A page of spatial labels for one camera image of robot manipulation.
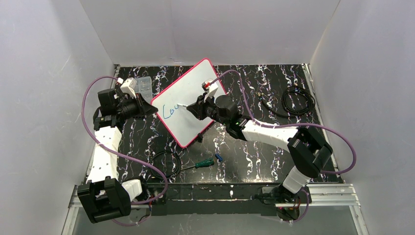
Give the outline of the pink framed whiteboard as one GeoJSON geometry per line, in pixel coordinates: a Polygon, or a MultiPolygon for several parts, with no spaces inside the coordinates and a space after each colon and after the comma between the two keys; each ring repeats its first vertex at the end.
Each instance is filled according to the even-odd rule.
{"type": "Polygon", "coordinates": [[[204,82],[216,77],[211,61],[204,58],[151,100],[151,105],[158,109],[158,118],[181,148],[188,147],[214,123],[208,117],[198,120],[186,106],[195,103],[205,92],[204,82]]]}

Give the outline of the blue marker cap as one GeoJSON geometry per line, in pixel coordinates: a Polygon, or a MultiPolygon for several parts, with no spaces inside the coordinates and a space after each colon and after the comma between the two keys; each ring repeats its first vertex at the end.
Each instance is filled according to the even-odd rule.
{"type": "Polygon", "coordinates": [[[216,153],[216,154],[215,154],[215,157],[216,157],[216,159],[217,159],[219,162],[222,162],[222,161],[223,161],[223,158],[220,156],[220,154],[216,153]]]}

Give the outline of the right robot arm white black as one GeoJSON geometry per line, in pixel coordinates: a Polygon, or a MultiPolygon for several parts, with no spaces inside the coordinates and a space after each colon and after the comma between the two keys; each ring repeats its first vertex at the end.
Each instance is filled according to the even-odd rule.
{"type": "Polygon", "coordinates": [[[294,167],[279,186],[256,196],[263,202],[292,202],[311,179],[319,176],[333,153],[332,147],[316,128],[280,128],[254,121],[251,117],[241,114],[236,103],[228,95],[214,98],[204,93],[198,96],[196,102],[186,105],[185,108],[198,120],[210,118],[224,125],[226,132],[235,139],[258,141],[289,152],[294,167]]]}

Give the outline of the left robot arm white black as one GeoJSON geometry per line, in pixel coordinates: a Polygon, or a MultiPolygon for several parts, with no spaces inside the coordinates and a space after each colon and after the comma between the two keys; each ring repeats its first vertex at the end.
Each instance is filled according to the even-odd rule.
{"type": "Polygon", "coordinates": [[[98,92],[99,107],[93,115],[94,137],[91,171],[77,196],[91,223],[127,216],[131,203],[142,193],[142,178],[120,182],[117,176],[121,131],[130,118],[144,119],[158,109],[140,93],[130,89],[105,89],[98,92]]]}

